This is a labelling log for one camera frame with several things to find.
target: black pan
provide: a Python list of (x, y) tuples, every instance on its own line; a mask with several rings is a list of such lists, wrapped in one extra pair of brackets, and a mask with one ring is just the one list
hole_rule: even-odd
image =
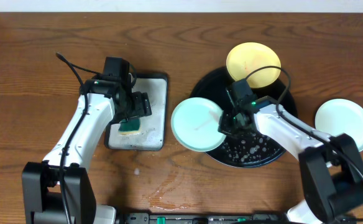
[[(190, 97), (202, 97), (219, 105), (225, 113), (232, 110), (232, 105), (226, 93), (226, 87), (233, 80), (226, 67), (213, 70), (202, 78), (191, 92)], [(258, 98), (271, 96), (274, 99), (282, 94), (285, 85), (281, 80), (276, 80), (271, 85), (252, 89)], [(281, 105), (292, 115), (298, 115), (295, 101), (290, 92), (287, 93)], [(278, 143), (259, 132), (253, 133), (244, 139), (232, 139), (226, 137), (224, 142), (207, 152), (213, 159), (233, 167), (259, 167), (273, 162), (285, 152)]]

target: sponge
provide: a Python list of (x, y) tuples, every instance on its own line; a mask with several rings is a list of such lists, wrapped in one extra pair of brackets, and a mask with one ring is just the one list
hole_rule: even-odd
[(140, 132), (140, 119), (122, 120), (118, 132), (122, 135), (137, 134)]

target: wood grain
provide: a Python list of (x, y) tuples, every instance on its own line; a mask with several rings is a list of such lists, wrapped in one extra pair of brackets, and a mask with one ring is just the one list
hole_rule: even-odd
[[(308, 124), (331, 98), (363, 107), (363, 14), (0, 13), (0, 223), (25, 222), (21, 171), (53, 148), (76, 108), (78, 82), (55, 52), (92, 70), (112, 55), (140, 71), (168, 73), (172, 111), (243, 42), (278, 54)], [(98, 203), (154, 213), (249, 213), (286, 211), (303, 199), (291, 155), (255, 169), (224, 166), (177, 143), (169, 119), (159, 152), (109, 150), (100, 140), (90, 169)], [(363, 208), (355, 214), (363, 217)]]

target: yellow plate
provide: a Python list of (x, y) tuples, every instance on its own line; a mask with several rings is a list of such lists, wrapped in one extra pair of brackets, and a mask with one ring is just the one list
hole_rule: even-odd
[[(227, 70), (235, 81), (245, 78), (254, 70), (274, 65), (281, 67), (277, 54), (268, 46), (259, 43), (243, 43), (235, 46), (227, 56)], [(248, 78), (251, 88), (261, 88), (273, 83), (280, 75), (276, 68), (266, 68)]]

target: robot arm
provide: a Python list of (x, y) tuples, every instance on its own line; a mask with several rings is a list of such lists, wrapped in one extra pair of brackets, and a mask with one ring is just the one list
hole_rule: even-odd
[[(104, 129), (123, 119), (151, 115), (148, 95), (132, 92), (129, 63), (107, 57), (103, 74), (84, 84), (87, 113), (68, 147), (64, 163), (65, 197), (74, 224), (114, 224), (115, 208), (96, 205), (87, 170)], [(63, 136), (41, 163), (28, 162), (22, 173), (25, 220), (27, 224), (67, 223), (60, 193), (49, 191), (60, 181), (62, 149), (85, 109), (85, 97), (78, 106)]]
[[(308, 126), (301, 120), (285, 111), (282, 105), (279, 105), (279, 109), (280, 111), (283, 111), (284, 116), (292, 120), (295, 124), (298, 124), (305, 130), (315, 133), (317, 136), (320, 136), (324, 140), (329, 141), (329, 138), (331, 137), (329, 134), (322, 133)], [(279, 117), (277, 111), (275, 110), (275, 104), (270, 104), (264, 108), (261, 108), (259, 112), (254, 115), (254, 119), (256, 128), (260, 133), (267, 135), (279, 143), (279, 145), (286, 149), (296, 159), (298, 159), (299, 153), (303, 152), (306, 148), (319, 147), (323, 145), (323, 143), (309, 137)]]
[[(88, 93), (89, 110), (74, 138), (71, 141), (68, 155), (65, 159), (65, 167), (71, 164), (78, 164), (79, 167), (89, 169), (90, 162), (99, 142), (100, 136), (115, 115), (114, 102), (112, 98), (106, 98), (102, 94)], [(72, 129), (75, 127), (84, 110), (85, 98), (79, 97), (78, 106), (68, 124), (63, 136), (57, 142), (56, 146), (48, 153), (44, 161), (50, 166), (59, 166), (62, 149), (70, 136)]]
[[(276, 109), (277, 102), (268, 96), (257, 99), (246, 80), (234, 82), (227, 93), (234, 111), (222, 115), (219, 132), (241, 138), (249, 132), (259, 131), (299, 160), (306, 200), (288, 212), (291, 221), (331, 223), (363, 204), (363, 161), (350, 136), (335, 137), (322, 133), (279, 105), (281, 117)], [(331, 176), (328, 171), (330, 164), (341, 166), (341, 172)]]

